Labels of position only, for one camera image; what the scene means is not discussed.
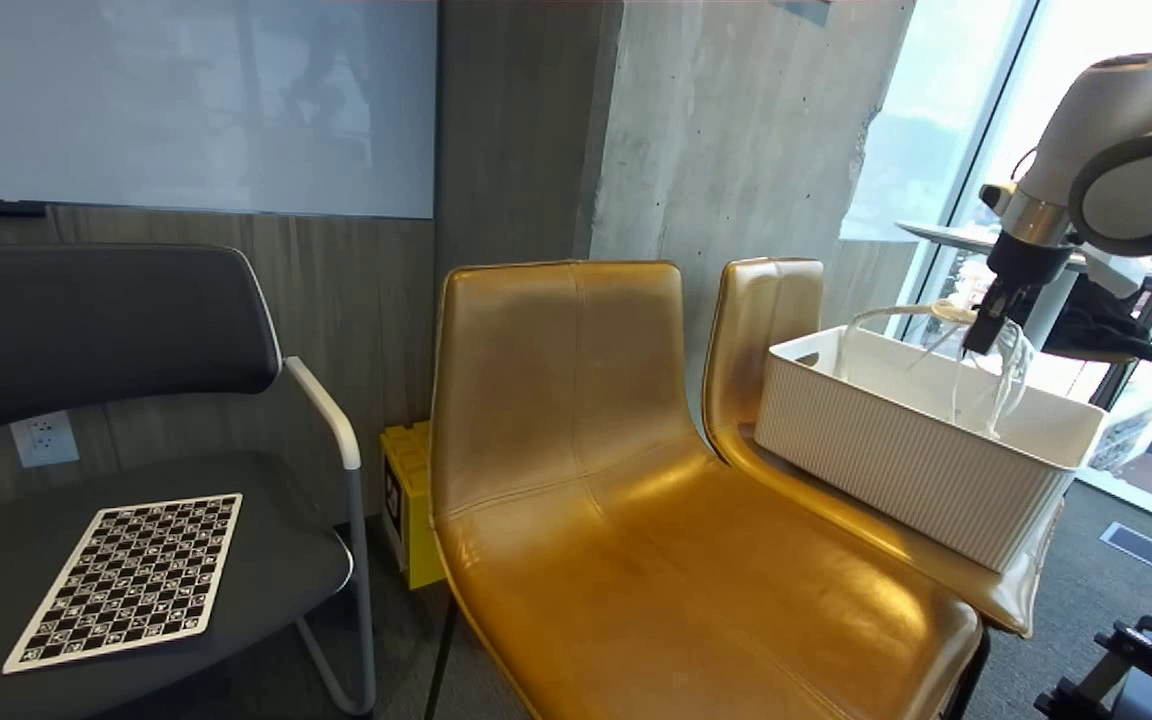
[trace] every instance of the chair backrest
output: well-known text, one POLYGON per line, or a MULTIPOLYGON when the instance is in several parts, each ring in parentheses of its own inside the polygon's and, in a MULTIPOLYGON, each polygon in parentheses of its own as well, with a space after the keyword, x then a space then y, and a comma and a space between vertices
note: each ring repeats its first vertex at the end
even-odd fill
POLYGON ((51 406, 262 390, 279 345, 231 246, 0 246, 0 423, 51 406))
POLYGON ((596 260, 453 272, 432 415, 442 528, 504 498, 617 490, 588 484, 704 451, 686 397, 681 272, 596 260))
POLYGON ((822 260, 749 256, 725 266, 704 381, 704 433, 721 455, 749 442, 768 346, 815 330, 822 281, 822 260))

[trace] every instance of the checkerboard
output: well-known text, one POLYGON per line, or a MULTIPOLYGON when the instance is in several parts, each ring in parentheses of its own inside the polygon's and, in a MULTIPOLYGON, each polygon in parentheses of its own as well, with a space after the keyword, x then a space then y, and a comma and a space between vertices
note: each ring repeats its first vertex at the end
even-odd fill
POLYGON ((3 670, 202 635, 212 618, 242 504, 242 490, 224 490, 100 509, 3 670))

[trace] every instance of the golden chair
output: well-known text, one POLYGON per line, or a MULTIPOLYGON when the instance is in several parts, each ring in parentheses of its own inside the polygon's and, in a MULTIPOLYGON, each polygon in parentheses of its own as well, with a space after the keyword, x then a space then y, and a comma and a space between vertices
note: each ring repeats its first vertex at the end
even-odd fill
POLYGON ((1008 571, 994 571, 872 509, 850 498, 800 468, 754 442, 765 397, 765 355, 771 345, 815 330, 822 260, 749 256, 721 277, 717 330, 704 381, 704 426, 712 447, 740 471, 782 484, 797 504, 858 536, 876 554, 899 561, 952 594, 970 598, 997 628, 1029 635, 1045 554, 1058 536, 1058 509, 1008 571))
POLYGON ((531 714, 938 714, 985 632, 771 484, 686 401, 673 263, 444 281, 432 520, 531 714))

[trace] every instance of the white tray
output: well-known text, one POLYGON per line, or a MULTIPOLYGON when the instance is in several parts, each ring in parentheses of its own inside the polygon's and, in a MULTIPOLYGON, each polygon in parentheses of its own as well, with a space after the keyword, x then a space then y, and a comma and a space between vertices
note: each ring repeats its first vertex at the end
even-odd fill
POLYGON ((1024 387, 994 437, 994 390, 985 366, 828 326, 771 346, 757 442, 1003 571, 1096 447, 1103 413, 1024 387))

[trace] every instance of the chair leg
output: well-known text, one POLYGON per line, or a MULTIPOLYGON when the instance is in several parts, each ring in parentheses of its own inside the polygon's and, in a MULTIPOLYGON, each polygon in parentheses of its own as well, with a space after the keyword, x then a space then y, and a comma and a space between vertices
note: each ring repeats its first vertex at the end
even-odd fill
POLYGON ((373 648, 373 571, 367 571, 367 525, 366 525, 366 471, 350 471, 350 496, 352 496, 352 509, 350 509, 350 552, 352 552, 352 604, 357 604, 357 642, 359 642, 359 699, 352 699, 326 650, 326 642, 318 640, 318 632, 307 628, 307 618, 299 616, 298 618, 298 632, 331 695, 331 705, 343 710, 343 714, 373 714, 375 709, 375 648, 373 648))
POLYGON ((980 683, 990 648, 994 648, 990 628, 980 628, 977 656, 970 658, 970 666, 963 666, 963 677, 961 677, 961 683, 957 683, 957 691, 952 691, 952 699, 944 709, 944 720, 963 720, 970 714, 970 705, 973 705, 973 691, 980 683))
POLYGON ((442 656, 432 658, 424 720, 432 720, 442 710, 442 691, 444 691, 457 618, 459 618, 459 607, 457 607, 457 594, 448 594, 448 616, 444 616, 442 656))

